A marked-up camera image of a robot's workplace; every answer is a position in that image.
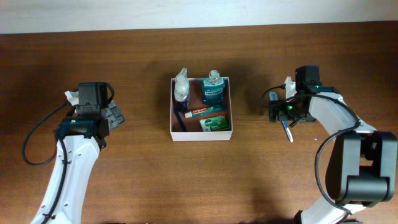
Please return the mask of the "blue white toothbrush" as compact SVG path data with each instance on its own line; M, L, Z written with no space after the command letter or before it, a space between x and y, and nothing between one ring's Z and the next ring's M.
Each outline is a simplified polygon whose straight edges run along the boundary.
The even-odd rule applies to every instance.
M278 100L276 92L273 92L273 91L269 93L269 98L270 98L271 101L277 101ZM283 125L283 128L285 130L285 133L287 135L288 140L290 142L293 142L294 141L293 135L292 135L292 133L291 133L286 121L282 121L282 125Z

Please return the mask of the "blue mouthwash bottle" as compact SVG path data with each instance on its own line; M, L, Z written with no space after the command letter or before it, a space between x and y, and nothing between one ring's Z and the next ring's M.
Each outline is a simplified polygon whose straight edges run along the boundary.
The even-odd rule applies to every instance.
M204 105L222 104L224 100L225 80L217 70L209 72L208 78L201 81L202 96Z

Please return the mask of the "green toothpaste tube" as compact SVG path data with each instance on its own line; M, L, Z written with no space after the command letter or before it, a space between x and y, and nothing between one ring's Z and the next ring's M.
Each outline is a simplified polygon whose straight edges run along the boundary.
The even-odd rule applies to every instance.
M213 106L207 106L204 108L200 108L200 109L196 109L196 110L192 110L189 112L186 112L184 114L185 118L193 118L196 116L201 116L204 114L210 114L210 113L214 113L214 112L218 112L218 111L224 111L226 108L222 105L213 105Z

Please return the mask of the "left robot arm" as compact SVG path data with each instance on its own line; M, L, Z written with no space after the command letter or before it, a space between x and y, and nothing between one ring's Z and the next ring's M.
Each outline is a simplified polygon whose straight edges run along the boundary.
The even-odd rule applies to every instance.
M52 175L32 223L80 223L91 171L107 146L106 137L125 119L106 82L80 83L66 91L70 107L54 131Z

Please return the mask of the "clear spray bottle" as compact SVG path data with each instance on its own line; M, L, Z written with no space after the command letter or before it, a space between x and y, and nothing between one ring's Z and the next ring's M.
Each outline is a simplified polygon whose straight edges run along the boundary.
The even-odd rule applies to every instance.
M174 107L179 112L186 112L190 104L190 84L187 78L187 68L183 67L175 77Z

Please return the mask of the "green soap box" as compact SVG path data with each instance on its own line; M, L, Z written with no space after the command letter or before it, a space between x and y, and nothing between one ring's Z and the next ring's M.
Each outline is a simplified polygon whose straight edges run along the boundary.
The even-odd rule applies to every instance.
M200 126L203 132L227 131L229 123L225 115L201 119Z

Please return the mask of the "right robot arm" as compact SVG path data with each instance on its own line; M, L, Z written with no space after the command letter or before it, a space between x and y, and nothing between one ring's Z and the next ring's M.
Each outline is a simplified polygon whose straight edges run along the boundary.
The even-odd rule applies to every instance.
M294 216L294 223L345 223L356 212L392 199L396 185L397 137L365 123L340 92L324 86L319 67L295 69L280 86L285 99L271 98L269 121L318 121L329 136L318 148L314 173L320 198Z

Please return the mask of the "blue disposable razor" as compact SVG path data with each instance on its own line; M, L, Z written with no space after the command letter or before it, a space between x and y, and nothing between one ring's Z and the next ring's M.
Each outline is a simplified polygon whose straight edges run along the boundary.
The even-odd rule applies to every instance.
M179 110L178 110L177 108L174 108L174 114L175 114L175 116L176 116L176 118L177 118L177 121L178 121L178 123L179 123L179 125L180 125L182 131L183 131L183 132L186 132L186 131L187 131L187 128L186 128L186 126L185 126L185 124L184 124L184 122L183 122L183 119L182 119L182 117L181 117L181 115L180 115L180 112L179 112Z

